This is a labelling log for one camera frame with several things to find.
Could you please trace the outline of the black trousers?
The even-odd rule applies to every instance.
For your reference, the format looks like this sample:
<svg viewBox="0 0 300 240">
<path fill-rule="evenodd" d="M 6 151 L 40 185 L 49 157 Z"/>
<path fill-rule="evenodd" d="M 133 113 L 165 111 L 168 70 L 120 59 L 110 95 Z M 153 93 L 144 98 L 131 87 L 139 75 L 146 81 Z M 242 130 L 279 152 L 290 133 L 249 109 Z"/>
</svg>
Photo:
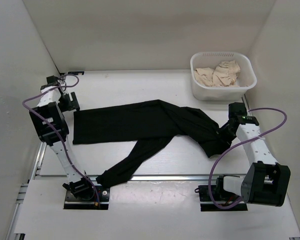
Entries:
<svg viewBox="0 0 300 240">
<path fill-rule="evenodd" d="M 74 113 L 74 145 L 135 141 L 129 155 L 96 178 L 110 188 L 129 181 L 141 164 L 164 149 L 176 136 L 188 136 L 207 157 L 230 148 L 220 127 L 197 108 L 162 100 L 80 110 Z"/>
</svg>

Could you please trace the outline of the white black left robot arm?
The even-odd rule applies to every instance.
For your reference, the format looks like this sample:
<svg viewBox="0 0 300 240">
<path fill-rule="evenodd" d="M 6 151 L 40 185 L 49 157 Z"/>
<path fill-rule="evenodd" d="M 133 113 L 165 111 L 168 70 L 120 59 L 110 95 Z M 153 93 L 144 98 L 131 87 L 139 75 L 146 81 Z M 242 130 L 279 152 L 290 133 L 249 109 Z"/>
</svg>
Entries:
<svg viewBox="0 0 300 240">
<path fill-rule="evenodd" d="M 69 127 L 64 112 L 79 111 L 80 105 L 74 92 L 68 88 L 79 83 L 78 76 L 64 74 L 60 77 L 49 76 L 47 84 L 41 86 L 40 94 L 22 102 L 29 111 L 38 138 L 52 149 L 67 177 L 63 187 L 75 198 L 99 202 L 98 191 L 77 163 L 71 150 L 68 135 Z"/>
</svg>

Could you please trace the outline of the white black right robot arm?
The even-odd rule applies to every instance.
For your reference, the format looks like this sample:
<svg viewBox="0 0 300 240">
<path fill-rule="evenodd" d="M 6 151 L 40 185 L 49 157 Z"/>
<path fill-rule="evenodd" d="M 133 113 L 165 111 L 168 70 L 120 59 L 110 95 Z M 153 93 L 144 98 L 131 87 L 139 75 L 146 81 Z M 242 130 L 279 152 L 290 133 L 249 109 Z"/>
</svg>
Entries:
<svg viewBox="0 0 300 240">
<path fill-rule="evenodd" d="M 220 175 L 215 188 L 208 186 L 209 195 L 220 200 L 229 199 L 227 208 L 243 201 L 246 204 L 283 205 L 291 171 L 271 154 L 260 131 L 256 117 L 249 116 L 245 104 L 234 102 L 228 106 L 228 121 L 218 134 L 226 140 L 239 139 L 249 162 L 244 177 Z"/>
</svg>

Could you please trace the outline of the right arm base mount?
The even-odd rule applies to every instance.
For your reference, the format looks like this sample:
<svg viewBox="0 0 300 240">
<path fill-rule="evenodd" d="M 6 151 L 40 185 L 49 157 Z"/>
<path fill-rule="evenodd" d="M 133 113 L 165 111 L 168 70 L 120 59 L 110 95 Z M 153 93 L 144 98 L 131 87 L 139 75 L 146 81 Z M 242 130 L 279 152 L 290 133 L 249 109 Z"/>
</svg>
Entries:
<svg viewBox="0 0 300 240">
<path fill-rule="evenodd" d="M 214 200 L 221 205 L 222 207 L 227 207 L 234 203 L 238 199 L 238 195 L 232 192 L 225 191 L 223 189 L 223 175 L 220 175 L 216 178 L 216 180 L 211 181 L 211 193 Z M 209 195 L 208 185 L 199 185 L 194 192 L 199 195 L 200 200 L 200 211 L 201 212 L 220 212 L 222 209 L 216 207 L 211 201 L 211 197 Z M 238 205 L 225 209 L 228 212 L 244 212 L 248 211 L 248 207 L 246 203 L 239 203 Z"/>
</svg>

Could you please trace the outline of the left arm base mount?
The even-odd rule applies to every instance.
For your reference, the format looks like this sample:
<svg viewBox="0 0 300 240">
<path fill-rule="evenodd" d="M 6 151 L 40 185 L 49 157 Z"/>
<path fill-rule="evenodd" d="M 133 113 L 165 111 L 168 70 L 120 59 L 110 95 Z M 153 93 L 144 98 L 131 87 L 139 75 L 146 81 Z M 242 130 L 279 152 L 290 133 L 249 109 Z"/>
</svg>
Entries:
<svg viewBox="0 0 300 240">
<path fill-rule="evenodd" d="M 63 208 L 65 210 L 108 210 L 110 188 L 100 184 L 92 185 L 86 178 L 80 181 L 64 183 L 66 190 Z"/>
</svg>

